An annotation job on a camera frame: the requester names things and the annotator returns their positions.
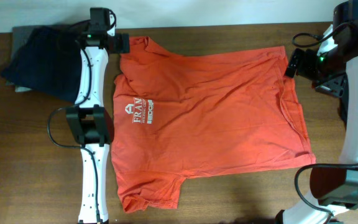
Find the red soccer t-shirt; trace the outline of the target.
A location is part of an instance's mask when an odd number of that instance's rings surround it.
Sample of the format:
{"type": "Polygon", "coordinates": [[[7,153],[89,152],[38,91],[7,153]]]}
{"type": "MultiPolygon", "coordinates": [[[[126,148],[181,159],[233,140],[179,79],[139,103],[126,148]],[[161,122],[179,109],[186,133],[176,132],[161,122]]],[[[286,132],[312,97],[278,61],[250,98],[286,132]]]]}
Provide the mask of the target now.
{"type": "Polygon", "coordinates": [[[186,179],[315,163],[287,65],[282,46],[184,56],[131,38],[112,98],[123,210],[176,209],[186,179]]]}

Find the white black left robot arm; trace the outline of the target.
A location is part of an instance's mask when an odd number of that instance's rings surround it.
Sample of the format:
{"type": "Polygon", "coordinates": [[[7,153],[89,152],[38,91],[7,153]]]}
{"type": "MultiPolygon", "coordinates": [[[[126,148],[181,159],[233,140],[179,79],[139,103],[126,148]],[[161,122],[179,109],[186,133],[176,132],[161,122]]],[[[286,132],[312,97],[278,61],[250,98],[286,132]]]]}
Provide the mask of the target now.
{"type": "Polygon", "coordinates": [[[129,35],[86,34],[80,41],[81,76],[75,104],[66,120],[81,150],[82,199],[78,223],[108,223],[106,168],[114,137],[112,117],[104,107],[104,75],[110,54],[130,51],[129,35]]]}

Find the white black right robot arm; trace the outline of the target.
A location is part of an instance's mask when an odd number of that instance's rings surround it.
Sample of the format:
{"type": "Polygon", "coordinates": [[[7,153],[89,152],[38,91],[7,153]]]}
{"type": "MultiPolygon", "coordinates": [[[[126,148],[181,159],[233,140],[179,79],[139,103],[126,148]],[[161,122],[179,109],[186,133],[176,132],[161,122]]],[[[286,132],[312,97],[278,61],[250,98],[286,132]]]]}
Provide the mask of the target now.
{"type": "Polygon", "coordinates": [[[339,98],[346,136],[337,164],[312,164],[310,189],[278,224],[334,223],[335,216],[358,210],[358,0],[334,9],[333,23],[312,44],[296,44],[285,72],[309,79],[313,88],[339,98]]]}

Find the black crumpled garment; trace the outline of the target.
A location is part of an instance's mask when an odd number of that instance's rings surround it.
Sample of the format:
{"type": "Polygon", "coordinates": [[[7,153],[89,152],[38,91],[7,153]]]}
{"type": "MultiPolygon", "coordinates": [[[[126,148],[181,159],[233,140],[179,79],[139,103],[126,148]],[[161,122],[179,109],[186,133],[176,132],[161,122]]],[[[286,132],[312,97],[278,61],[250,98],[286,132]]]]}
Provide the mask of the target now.
{"type": "Polygon", "coordinates": [[[344,90],[343,95],[339,99],[339,116],[347,126],[347,114],[349,106],[349,90],[344,90]]]}

